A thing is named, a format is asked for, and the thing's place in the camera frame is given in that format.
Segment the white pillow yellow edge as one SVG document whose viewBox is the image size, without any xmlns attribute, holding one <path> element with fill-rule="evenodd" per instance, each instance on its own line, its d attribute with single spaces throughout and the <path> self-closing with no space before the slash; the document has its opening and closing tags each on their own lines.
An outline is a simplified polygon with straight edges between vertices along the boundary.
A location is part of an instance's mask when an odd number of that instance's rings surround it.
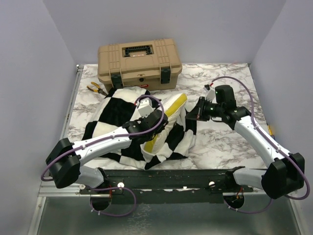
<svg viewBox="0 0 313 235">
<path fill-rule="evenodd" d="M 151 141 L 141 145 L 141 149 L 149 154 L 156 154 L 162 149 L 165 143 L 169 148 L 175 149 L 177 144 L 184 137 L 184 127 L 182 125 L 182 115 L 185 114 L 184 106 L 187 102 L 185 93 L 169 96 L 161 101 L 168 124 L 164 129 L 156 134 Z"/>
</svg>

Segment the black white checkered pillowcase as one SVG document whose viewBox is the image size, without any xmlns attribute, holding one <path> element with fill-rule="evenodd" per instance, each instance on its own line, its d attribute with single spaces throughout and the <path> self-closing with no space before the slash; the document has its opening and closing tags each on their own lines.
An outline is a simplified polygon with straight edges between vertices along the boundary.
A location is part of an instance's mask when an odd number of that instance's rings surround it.
<svg viewBox="0 0 313 235">
<path fill-rule="evenodd" d="M 97 107 L 95 113 L 85 127 L 84 140 L 98 137 L 114 131 L 124 123 L 136 120 L 140 117 L 135 109 L 134 102 L 141 95 L 149 95 L 150 92 L 144 88 L 110 89 L 108 95 Z M 161 102 L 152 101 L 153 108 L 159 108 Z M 197 122 L 185 119 L 193 106 L 186 102 L 185 114 L 182 115 L 184 137 L 174 150 L 168 144 L 162 147 L 156 154 L 149 154 L 141 149 L 142 144 L 132 143 L 128 148 L 121 149 L 101 156 L 119 162 L 120 164 L 132 166 L 138 169 L 148 170 L 166 160 L 180 160 L 189 156 L 190 149 L 194 146 L 197 132 Z"/>
</svg>

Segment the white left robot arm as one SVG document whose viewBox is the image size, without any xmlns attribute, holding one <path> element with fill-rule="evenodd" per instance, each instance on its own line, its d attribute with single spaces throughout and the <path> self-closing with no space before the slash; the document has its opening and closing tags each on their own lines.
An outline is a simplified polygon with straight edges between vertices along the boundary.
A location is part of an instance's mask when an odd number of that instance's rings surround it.
<svg viewBox="0 0 313 235">
<path fill-rule="evenodd" d="M 126 149 L 132 143 L 143 144 L 160 133 L 167 123 L 168 117 L 161 110 L 155 110 L 147 117 L 128 121 L 108 134 L 77 142 L 70 142 L 67 138 L 59 140 L 46 159 L 47 169 L 56 188 L 66 188 L 77 183 L 97 193 L 105 192 L 108 179 L 104 171 L 87 167 L 86 163 Z"/>
</svg>

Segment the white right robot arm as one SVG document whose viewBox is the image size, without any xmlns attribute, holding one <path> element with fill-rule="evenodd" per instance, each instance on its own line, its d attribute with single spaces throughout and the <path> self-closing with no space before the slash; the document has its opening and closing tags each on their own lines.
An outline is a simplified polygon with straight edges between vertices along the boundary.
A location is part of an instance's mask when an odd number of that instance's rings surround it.
<svg viewBox="0 0 313 235">
<path fill-rule="evenodd" d="M 304 186 L 304 157 L 283 148 L 257 124 L 246 107 L 238 107 L 230 85 L 215 88 L 206 85 L 205 88 L 207 95 L 198 99 L 186 119 L 209 121 L 214 117 L 220 118 L 254 148 L 267 167 L 259 170 L 239 166 L 228 170 L 225 187 L 229 191 L 236 191 L 241 186 L 259 188 L 272 199 L 301 189 Z"/>
</svg>

